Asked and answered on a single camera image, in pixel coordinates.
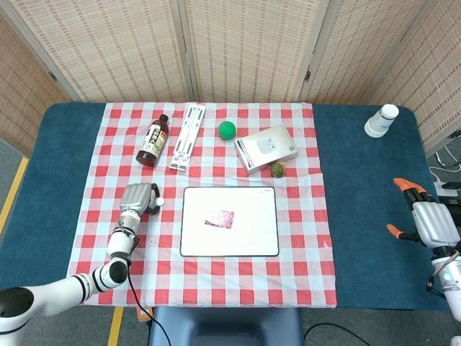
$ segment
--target bottle label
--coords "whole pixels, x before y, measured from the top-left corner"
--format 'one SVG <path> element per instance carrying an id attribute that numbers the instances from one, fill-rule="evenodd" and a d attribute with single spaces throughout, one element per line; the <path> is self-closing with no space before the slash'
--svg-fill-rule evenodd
<path id="1" fill-rule="evenodd" d="M 141 150 L 147 151 L 158 157 L 161 149 L 164 147 L 165 138 L 166 133 L 161 130 L 159 125 L 151 125 L 144 138 L 144 144 Z"/>
<path id="2" fill-rule="evenodd" d="M 388 129 L 389 126 L 393 123 L 395 118 L 388 118 L 385 114 L 382 113 L 382 108 L 380 109 L 380 125 L 382 129 Z"/>

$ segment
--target robotic arm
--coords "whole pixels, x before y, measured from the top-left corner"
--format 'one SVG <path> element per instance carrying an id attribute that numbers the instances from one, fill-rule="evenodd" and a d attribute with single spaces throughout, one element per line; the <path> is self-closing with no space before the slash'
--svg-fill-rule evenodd
<path id="1" fill-rule="evenodd" d="M 32 316 L 59 314 L 94 294 L 122 285 L 131 265 L 131 253 L 139 242 L 136 230 L 140 216 L 155 215 L 162 205 L 156 184 L 128 185 L 120 202 L 119 221 L 107 245 L 107 264 L 91 274 L 72 275 L 48 285 L 0 290 L 0 346 L 19 345 Z"/>
<path id="2" fill-rule="evenodd" d="M 461 238 L 455 223 L 447 207 L 437 203 L 421 186 L 403 178 L 395 178 L 394 183 L 405 196 L 417 232 L 404 233 L 394 225 L 388 225 L 388 230 L 397 239 L 421 242 L 432 250 L 434 272 L 426 289 L 446 298 L 453 317 L 461 321 Z M 434 289 L 435 277 L 439 278 L 443 293 Z"/>

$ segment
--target gingham tablecloth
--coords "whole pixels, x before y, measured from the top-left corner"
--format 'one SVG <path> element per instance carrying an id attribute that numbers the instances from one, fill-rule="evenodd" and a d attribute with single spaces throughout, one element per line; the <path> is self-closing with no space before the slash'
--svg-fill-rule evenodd
<path id="1" fill-rule="evenodd" d="M 168 168 L 187 104 L 107 104 L 81 203 L 68 275 L 91 272 L 108 261 L 106 246 L 120 214 L 126 185 L 155 182 L 165 205 L 143 216 L 140 243 L 130 272 L 145 306 L 336 306 L 335 275 L 323 178 L 312 105 L 206 104 L 187 172 Z M 170 134 L 152 170 L 135 156 L 148 126 L 169 116 Z M 244 137 L 283 123 L 300 149 L 286 162 L 286 177 L 269 169 L 248 176 L 232 141 L 218 126 L 232 121 Z M 276 257 L 182 257 L 182 198 L 187 186 L 274 186 L 279 232 Z M 87 304 L 127 306 L 135 299 L 127 283 L 91 297 Z"/>

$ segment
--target dark blue chair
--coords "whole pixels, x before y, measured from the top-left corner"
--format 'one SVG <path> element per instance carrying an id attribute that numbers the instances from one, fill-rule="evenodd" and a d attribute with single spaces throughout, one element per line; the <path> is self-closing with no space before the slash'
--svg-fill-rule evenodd
<path id="1" fill-rule="evenodd" d="M 302 346 L 303 321 L 297 308 L 174 308 L 159 306 L 156 320 L 172 346 Z M 152 323 L 150 346 L 168 346 Z"/>

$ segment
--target wire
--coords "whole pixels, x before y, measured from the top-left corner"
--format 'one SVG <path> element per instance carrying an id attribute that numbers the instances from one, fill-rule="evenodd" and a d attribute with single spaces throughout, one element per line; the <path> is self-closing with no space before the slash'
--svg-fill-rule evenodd
<path id="1" fill-rule="evenodd" d="M 456 164 L 454 164 L 453 166 L 456 166 L 457 164 L 461 164 L 461 161 L 459 161 L 453 154 L 450 150 L 448 150 L 447 146 L 445 146 L 445 150 L 447 151 L 447 153 L 457 162 Z"/>
<path id="2" fill-rule="evenodd" d="M 458 257 L 459 255 L 460 255 L 460 252 L 455 250 L 455 252 L 453 252 L 453 254 L 444 262 L 443 265 L 435 269 L 434 274 L 432 274 L 432 276 L 436 276 L 437 274 L 439 274 L 440 270 L 444 269 L 447 265 L 453 262 L 456 259 L 456 257 Z"/>
<path id="3" fill-rule="evenodd" d="M 318 326 L 333 326 L 333 327 L 337 327 L 339 329 L 343 329 L 344 331 L 354 335 L 357 339 L 359 339 L 360 341 L 362 341 L 364 344 L 368 345 L 368 346 L 371 346 L 368 342 L 366 342 L 365 340 L 363 340 L 360 336 L 358 336 L 357 334 L 355 334 L 354 332 L 351 332 L 350 330 L 348 330 L 347 328 L 344 328 L 343 326 L 340 326 L 339 324 L 334 324 L 334 323 L 328 323 L 328 322 L 322 322 L 322 323 L 317 323 L 317 324 L 314 324 L 311 328 L 309 328 L 307 330 L 307 332 L 304 334 L 304 340 L 305 338 L 308 336 L 309 332 L 318 327 Z"/>
<path id="4" fill-rule="evenodd" d="M 149 328 L 149 334 L 147 334 L 147 346 L 151 344 L 151 329 L 152 329 L 152 320 L 149 319 L 147 322 L 147 328 Z"/>
<path id="5" fill-rule="evenodd" d="M 128 266 L 128 282 L 129 282 L 129 284 L 130 284 L 131 290 L 133 291 L 133 294 L 135 295 L 135 300 L 136 300 L 137 305 L 139 306 L 139 309 L 141 309 L 141 310 L 144 312 L 144 314 L 146 314 L 147 316 L 149 316 L 149 317 L 151 318 L 152 322 L 154 322 L 155 324 L 157 324 L 157 325 L 160 327 L 160 329 L 162 330 L 162 332 L 165 334 L 166 340 L 168 341 L 168 345 L 171 346 L 170 338 L 168 337 L 168 334 L 166 333 L 164 326 L 162 326 L 162 325 L 160 324 L 159 321 L 157 321 L 156 319 L 154 319 L 153 316 L 152 316 L 151 314 L 149 314 L 149 313 L 147 312 L 147 310 L 145 310 L 145 309 L 141 306 L 141 304 L 140 304 L 140 302 L 139 302 L 139 299 L 138 299 L 138 296 L 136 295 L 136 291 L 135 291 L 135 289 L 134 289 L 134 287 L 133 287 L 133 283 L 131 282 L 130 266 Z"/>
<path id="6" fill-rule="evenodd" d="M 449 169 L 440 168 L 440 167 L 429 167 L 429 171 L 431 172 L 431 174 L 433 176 L 435 176 L 435 179 L 437 179 L 437 182 L 441 182 L 439 176 L 437 174 L 433 173 L 433 171 L 431 171 L 431 169 L 438 169 L 440 171 L 450 172 L 450 173 L 458 173 L 458 172 L 461 172 L 461 164 L 460 164 L 460 166 L 458 167 L 458 169 L 456 171 L 450 171 Z"/>

